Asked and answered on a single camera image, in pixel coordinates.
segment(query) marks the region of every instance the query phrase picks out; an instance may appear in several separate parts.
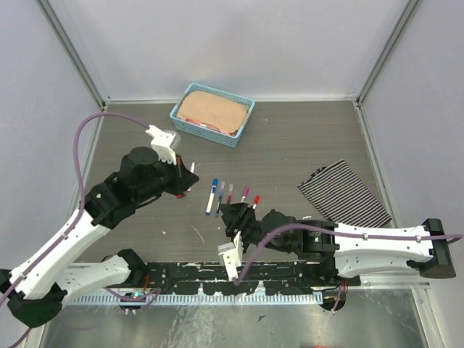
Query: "blue basket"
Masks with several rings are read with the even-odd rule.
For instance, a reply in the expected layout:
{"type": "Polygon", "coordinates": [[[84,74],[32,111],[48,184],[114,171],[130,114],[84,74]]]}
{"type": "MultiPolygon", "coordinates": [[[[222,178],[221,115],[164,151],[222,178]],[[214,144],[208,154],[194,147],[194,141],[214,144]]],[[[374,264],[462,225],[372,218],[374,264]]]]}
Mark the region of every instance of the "blue basket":
{"type": "Polygon", "coordinates": [[[247,125],[249,115],[251,114],[254,107],[254,101],[251,99],[244,98],[243,96],[236,96],[235,94],[227,93],[224,91],[220,91],[215,88],[206,87],[199,85],[198,83],[192,83],[187,89],[185,94],[183,95],[182,99],[174,106],[173,110],[170,112],[169,116],[174,122],[175,128],[184,131],[190,134],[194,134],[195,136],[201,136],[202,138],[214,141],[216,143],[226,145],[229,147],[237,146],[241,134],[244,131],[245,125],[247,125]],[[194,125],[193,123],[181,120],[177,118],[177,112],[182,105],[183,100],[191,93],[195,91],[203,91],[211,94],[215,94],[217,96],[221,96],[231,100],[232,102],[236,102],[242,105],[248,106],[248,113],[246,114],[245,121],[241,125],[239,131],[235,136],[229,136],[227,134],[217,132],[216,130],[208,129],[199,125],[194,125]]]}

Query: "beige towel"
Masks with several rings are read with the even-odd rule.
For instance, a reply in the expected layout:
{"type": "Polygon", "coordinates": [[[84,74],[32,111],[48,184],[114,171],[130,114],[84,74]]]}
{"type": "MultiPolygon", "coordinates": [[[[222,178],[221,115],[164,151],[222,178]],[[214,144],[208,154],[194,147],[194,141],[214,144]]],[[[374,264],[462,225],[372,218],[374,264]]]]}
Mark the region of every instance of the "beige towel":
{"type": "Polygon", "coordinates": [[[182,102],[177,117],[223,133],[234,134],[243,124],[248,107],[203,91],[190,93],[182,102]]]}

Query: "white wall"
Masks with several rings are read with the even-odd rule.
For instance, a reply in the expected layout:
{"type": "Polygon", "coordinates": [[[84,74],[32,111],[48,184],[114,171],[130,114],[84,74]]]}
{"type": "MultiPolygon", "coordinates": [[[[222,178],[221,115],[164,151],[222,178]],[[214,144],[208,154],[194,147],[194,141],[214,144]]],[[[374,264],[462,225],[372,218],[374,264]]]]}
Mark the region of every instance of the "white wall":
{"type": "MultiPolygon", "coordinates": [[[[404,226],[441,218],[463,233],[464,1],[425,0],[368,95],[365,111],[404,226]]],[[[464,342],[464,241],[457,278],[433,281],[451,347],[464,342]]]]}
{"type": "Polygon", "coordinates": [[[190,82],[318,99],[359,95],[407,0],[51,3],[113,100],[175,99],[190,82]]]}
{"type": "MultiPolygon", "coordinates": [[[[2,2],[0,47],[0,268],[12,268],[66,221],[74,132],[98,106],[34,1],[2,2]]],[[[0,346],[24,330],[0,309],[0,346]]]]}

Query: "marker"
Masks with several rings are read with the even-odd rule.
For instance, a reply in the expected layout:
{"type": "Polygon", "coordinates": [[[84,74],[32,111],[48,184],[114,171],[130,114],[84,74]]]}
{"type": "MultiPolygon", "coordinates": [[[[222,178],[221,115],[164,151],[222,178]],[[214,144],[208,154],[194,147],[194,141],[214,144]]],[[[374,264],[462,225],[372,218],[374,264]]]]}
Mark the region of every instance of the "marker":
{"type": "Polygon", "coordinates": [[[219,191],[219,199],[217,200],[217,208],[216,208],[216,217],[219,217],[219,206],[221,202],[223,201],[224,197],[224,187],[225,187],[225,181],[220,182],[220,191],[219,191]]]}
{"type": "Polygon", "coordinates": [[[208,205],[206,207],[206,215],[211,214],[212,200],[215,198],[216,188],[218,187],[218,180],[215,179],[212,181],[210,199],[208,200],[208,205]]]}
{"type": "Polygon", "coordinates": [[[190,172],[193,173],[194,171],[195,171],[195,162],[192,162],[190,166],[190,172]]]}
{"type": "Polygon", "coordinates": [[[241,197],[241,199],[240,199],[240,203],[245,202],[245,199],[246,199],[246,197],[248,196],[248,192],[249,192],[249,187],[247,186],[247,187],[245,188],[244,195],[243,195],[243,196],[241,197]]]}
{"type": "Polygon", "coordinates": [[[253,204],[253,209],[256,209],[256,206],[258,205],[258,202],[260,201],[260,197],[259,196],[256,196],[254,198],[254,204],[253,204]]]}
{"type": "Polygon", "coordinates": [[[229,184],[229,193],[227,194],[227,204],[231,203],[232,200],[232,190],[233,190],[233,184],[229,184]]]}

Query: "striped cloth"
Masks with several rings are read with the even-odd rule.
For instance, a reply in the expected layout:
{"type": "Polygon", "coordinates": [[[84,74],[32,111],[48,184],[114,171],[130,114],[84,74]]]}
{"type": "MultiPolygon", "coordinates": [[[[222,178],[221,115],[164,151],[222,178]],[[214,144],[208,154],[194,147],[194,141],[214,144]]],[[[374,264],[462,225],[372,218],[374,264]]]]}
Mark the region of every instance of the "striped cloth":
{"type": "Polygon", "coordinates": [[[392,219],[344,160],[316,170],[298,188],[325,219],[336,223],[381,227],[392,219]]]}

